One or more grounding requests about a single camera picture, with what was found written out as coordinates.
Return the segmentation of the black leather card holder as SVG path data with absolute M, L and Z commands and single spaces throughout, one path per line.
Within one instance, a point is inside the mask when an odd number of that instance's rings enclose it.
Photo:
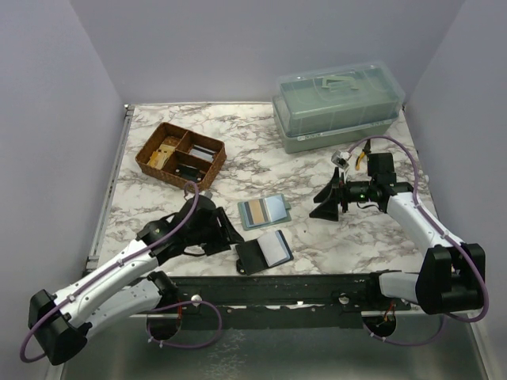
M 238 255 L 236 270 L 243 276 L 251 276 L 294 260 L 281 230 L 239 243 L 235 246 L 235 252 Z

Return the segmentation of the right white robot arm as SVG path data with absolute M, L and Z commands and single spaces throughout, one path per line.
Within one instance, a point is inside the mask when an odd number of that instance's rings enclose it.
M 423 253 L 416 273 L 377 272 L 376 283 L 364 291 L 366 304 L 382 310 L 393 298 L 420 306 L 427 314 L 451 314 L 486 306 L 485 253 L 478 244 L 467 244 L 452 234 L 420 201 L 414 187 L 399 182 L 390 153 L 370 154 L 368 180 L 347 178 L 350 155 L 335 152 L 334 174 L 313 199 L 313 219 L 336 222 L 352 203 L 374 204 L 394 219 Z

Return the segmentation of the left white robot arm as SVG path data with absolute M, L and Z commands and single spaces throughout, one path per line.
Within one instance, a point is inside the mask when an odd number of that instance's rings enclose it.
M 40 290 L 29 303 L 24 363 L 53 365 L 77 355 L 99 329 L 141 312 L 165 313 L 190 303 L 160 266 L 199 246 L 204 255 L 244 241 L 222 207 L 206 196 L 187 200 L 178 212 L 153 220 L 112 259 L 54 293 Z

